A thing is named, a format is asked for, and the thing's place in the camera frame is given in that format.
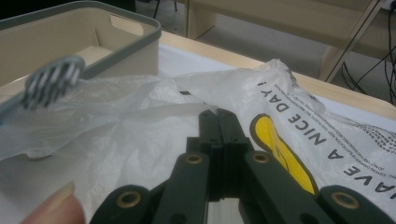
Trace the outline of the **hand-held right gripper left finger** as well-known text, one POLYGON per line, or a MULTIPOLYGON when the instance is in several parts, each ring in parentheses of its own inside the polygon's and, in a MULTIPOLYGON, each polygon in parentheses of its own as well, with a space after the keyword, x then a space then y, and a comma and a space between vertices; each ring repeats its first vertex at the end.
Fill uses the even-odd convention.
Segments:
POLYGON ((206 110, 199 115, 199 136, 187 138, 187 152, 201 152, 209 159, 208 192, 210 200, 222 198, 223 143, 216 114, 206 110))

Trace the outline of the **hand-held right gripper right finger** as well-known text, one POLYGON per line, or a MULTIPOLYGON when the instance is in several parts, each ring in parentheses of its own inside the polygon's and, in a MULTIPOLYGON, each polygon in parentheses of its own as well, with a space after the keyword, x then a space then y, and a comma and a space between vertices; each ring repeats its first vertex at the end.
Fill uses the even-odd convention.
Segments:
POLYGON ((224 145, 221 194, 222 198, 238 198, 244 183, 242 161, 250 141, 233 112, 219 109, 218 116, 224 145))

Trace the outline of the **white smiley-face plastic bag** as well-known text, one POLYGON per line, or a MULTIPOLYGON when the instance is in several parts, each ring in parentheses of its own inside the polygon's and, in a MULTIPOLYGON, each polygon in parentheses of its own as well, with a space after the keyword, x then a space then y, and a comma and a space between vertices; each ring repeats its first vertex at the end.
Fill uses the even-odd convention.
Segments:
POLYGON ((113 189, 167 178, 198 117, 237 116, 252 145, 271 152, 309 191, 354 189, 396 220, 396 115, 326 105, 272 60, 255 69, 178 77, 81 81, 47 109, 0 125, 0 224, 20 222, 51 193, 73 187, 85 214, 113 189))

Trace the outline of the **beige storage box grey rim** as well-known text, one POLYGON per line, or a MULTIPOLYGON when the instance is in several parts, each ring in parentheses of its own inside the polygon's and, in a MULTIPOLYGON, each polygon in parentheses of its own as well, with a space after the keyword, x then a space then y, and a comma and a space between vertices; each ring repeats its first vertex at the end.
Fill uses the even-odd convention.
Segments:
POLYGON ((158 73, 158 21, 96 1, 77 1, 0 21, 0 88, 40 66, 78 55, 84 78, 158 73))

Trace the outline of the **light wooden bench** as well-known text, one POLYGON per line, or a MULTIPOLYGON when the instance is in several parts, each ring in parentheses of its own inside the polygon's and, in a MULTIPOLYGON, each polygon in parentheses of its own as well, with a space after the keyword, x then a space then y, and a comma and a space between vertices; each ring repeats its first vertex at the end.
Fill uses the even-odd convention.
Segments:
MULTIPOLYGON (((189 0, 190 26, 200 27, 198 13, 219 13, 242 21, 340 47, 370 0, 189 0)), ((375 58, 396 43, 396 15, 379 9, 352 51, 375 58)))

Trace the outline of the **slanted metal leg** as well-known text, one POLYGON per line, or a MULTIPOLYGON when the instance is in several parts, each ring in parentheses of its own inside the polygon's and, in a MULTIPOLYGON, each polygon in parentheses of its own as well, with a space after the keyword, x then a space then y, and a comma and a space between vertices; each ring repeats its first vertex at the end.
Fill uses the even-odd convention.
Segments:
POLYGON ((319 79, 331 82, 338 69, 342 66, 350 51, 359 42, 361 36, 367 30, 375 15, 381 8, 383 0, 370 0, 368 6, 354 23, 353 29, 348 33, 346 39, 340 47, 329 46, 323 54, 319 79))

